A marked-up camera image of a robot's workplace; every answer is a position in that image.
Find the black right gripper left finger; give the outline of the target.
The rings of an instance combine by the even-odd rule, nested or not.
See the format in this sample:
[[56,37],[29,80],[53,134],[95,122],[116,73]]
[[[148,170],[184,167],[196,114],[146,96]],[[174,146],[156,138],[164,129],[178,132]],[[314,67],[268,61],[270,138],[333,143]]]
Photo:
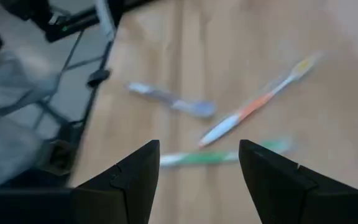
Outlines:
[[151,140],[73,190],[75,224],[148,224],[160,168]]

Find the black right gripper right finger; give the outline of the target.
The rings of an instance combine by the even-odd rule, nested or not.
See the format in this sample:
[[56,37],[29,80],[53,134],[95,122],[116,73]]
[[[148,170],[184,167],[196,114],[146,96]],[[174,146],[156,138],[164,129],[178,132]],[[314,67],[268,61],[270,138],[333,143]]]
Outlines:
[[239,160],[263,224],[358,224],[358,189],[250,140]]

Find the green toothbrush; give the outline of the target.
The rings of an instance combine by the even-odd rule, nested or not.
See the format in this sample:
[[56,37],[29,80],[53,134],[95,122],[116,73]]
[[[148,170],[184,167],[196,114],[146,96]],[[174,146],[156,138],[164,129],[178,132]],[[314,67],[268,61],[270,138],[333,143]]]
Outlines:
[[[274,139],[261,142],[260,145],[278,154],[283,154],[292,148],[293,142],[289,139]],[[198,151],[160,156],[160,167],[224,164],[238,160],[238,151]]]

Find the orange toothbrush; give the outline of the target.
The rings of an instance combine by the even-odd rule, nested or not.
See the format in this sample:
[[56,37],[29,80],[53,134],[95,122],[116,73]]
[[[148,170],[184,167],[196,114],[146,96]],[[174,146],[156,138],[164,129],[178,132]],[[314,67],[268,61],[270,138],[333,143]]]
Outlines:
[[249,100],[244,106],[240,107],[235,112],[231,113],[224,119],[220,120],[209,131],[207,131],[198,141],[198,147],[203,148],[223,137],[230,130],[240,124],[246,117],[253,112],[259,110],[267,104],[278,92],[284,89],[287,85],[299,80],[307,74],[322,57],[322,52],[316,52],[303,60],[299,61],[291,70],[289,75],[282,81],[279,81],[271,89],[258,94],[256,97]]

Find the purple toothbrush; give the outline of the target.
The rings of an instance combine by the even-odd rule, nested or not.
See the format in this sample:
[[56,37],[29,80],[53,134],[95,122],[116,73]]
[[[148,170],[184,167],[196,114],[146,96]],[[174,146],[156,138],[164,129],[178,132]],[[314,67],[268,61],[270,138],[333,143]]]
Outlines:
[[186,112],[192,116],[200,118],[210,118],[216,112],[216,106],[209,101],[185,101],[176,97],[174,94],[160,90],[152,85],[141,82],[130,82],[126,85],[126,88],[133,92],[143,96],[159,100],[165,103],[173,110],[179,110]]

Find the black table clamp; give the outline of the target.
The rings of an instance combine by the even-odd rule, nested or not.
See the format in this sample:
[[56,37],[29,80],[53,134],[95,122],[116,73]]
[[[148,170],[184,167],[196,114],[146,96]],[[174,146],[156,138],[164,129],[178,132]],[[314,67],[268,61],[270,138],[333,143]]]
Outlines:
[[105,69],[99,69],[93,72],[87,81],[87,85],[90,88],[95,88],[99,86],[103,81],[107,80],[110,76],[110,71]]

